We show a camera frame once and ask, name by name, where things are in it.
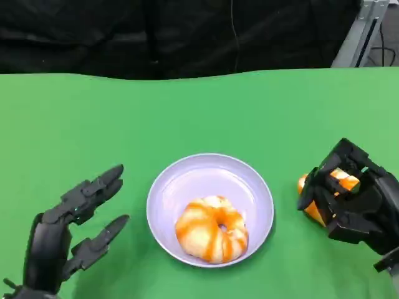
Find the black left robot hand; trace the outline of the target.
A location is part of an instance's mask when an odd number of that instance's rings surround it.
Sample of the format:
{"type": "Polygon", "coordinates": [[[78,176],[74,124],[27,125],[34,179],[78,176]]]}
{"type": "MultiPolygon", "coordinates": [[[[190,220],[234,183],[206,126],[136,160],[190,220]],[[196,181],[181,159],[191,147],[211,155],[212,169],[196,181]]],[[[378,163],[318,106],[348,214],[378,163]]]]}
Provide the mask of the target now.
{"type": "Polygon", "coordinates": [[[55,295],[75,272],[87,270],[108,252],[128,215],[117,217],[98,236],[85,238],[74,247],[69,226],[90,220],[99,206],[119,192],[123,170],[119,164],[93,181],[82,181],[63,194],[58,205],[35,216],[24,261],[25,286],[55,295]]]}

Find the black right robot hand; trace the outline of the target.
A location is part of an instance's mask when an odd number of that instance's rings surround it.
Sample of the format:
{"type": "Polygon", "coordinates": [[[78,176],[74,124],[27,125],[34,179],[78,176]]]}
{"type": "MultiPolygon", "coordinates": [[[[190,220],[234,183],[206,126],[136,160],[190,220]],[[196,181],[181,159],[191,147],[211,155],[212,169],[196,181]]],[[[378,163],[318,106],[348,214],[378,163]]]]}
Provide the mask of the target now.
{"type": "Polygon", "coordinates": [[[346,138],[305,177],[297,209],[311,206],[330,239],[380,255],[398,247],[398,179],[346,138]]]}

